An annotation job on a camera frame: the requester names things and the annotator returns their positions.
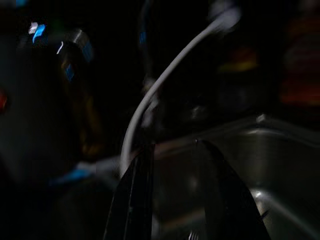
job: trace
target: white object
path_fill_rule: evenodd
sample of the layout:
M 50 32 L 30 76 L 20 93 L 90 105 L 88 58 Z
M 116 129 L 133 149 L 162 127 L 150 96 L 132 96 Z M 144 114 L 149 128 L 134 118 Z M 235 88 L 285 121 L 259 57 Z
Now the white object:
M 30 25 L 30 28 L 29 28 L 29 34 L 35 34 L 36 31 L 38 29 L 38 23 L 37 22 L 32 22 L 31 25 Z

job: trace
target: sink basin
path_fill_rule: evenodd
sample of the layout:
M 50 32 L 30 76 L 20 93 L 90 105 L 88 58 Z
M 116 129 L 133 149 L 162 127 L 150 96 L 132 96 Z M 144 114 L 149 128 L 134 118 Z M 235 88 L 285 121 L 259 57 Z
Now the sink basin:
M 250 189 L 272 240 L 320 239 L 319 133 L 265 115 L 156 146 L 153 239 L 207 239 L 196 139 L 222 151 Z

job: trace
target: white hose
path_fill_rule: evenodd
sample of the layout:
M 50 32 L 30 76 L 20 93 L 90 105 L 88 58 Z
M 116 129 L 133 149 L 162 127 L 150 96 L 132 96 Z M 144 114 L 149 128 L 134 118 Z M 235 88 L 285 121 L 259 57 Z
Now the white hose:
M 173 72 L 173 70 L 177 67 L 177 65 L 182 61 L 182 59 L 204 38 L 210 35 L 212 32 L 216 32 L 217 30 L 225 30 L 233 27 L 240 18 L 240 14 L 237 9 L 232 8 L 227 10 L 223 15 L 218 17 L 215 21 L 213 21 L 207 28 L 205 28 L 202 32 L 200 32 L 194 39 L 189 42 L 189 44 L 175 57 L 175 59 L 170 63 L 170 65 L 164 70 L 164 72 L 160 75 L 160 77 L 155 81 L 150 90 L 146 93 L 139 106 L 135 110 L 132 119 L 129 123 L 129 126 L 126 130 L 125 137 L 123 140 L 119 170 L 120 176 L 122 177 L 127 171 L 131 159 L 130 152 L 131 146 L 133 143 L 135 131 L 141 116 L 144 114 L 144 111 L 148 107 L 150 100 L 153 95 L 157 92 L 160 86 L 164 83 L 164 81 L 168 78 L 168 76 Z

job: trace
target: stainless steel surface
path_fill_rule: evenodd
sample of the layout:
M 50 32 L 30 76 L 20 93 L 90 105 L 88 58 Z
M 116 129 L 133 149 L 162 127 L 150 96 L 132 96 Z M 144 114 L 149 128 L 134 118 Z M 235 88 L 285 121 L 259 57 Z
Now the stainless steel surface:
M 195 139 L 213 142 L 251 190 L 272 240 L 320 239 L 320 135 L 265 115 L 156 146 L 155 239 L 206 239 Z

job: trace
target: red light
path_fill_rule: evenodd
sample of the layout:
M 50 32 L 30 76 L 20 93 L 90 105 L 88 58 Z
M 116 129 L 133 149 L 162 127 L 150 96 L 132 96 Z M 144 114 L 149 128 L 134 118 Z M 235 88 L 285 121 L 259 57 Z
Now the red light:
M 7 95 L 3 91 L 0 91 L 0 112 L 3 112 L 5 110 L 7 102 Z

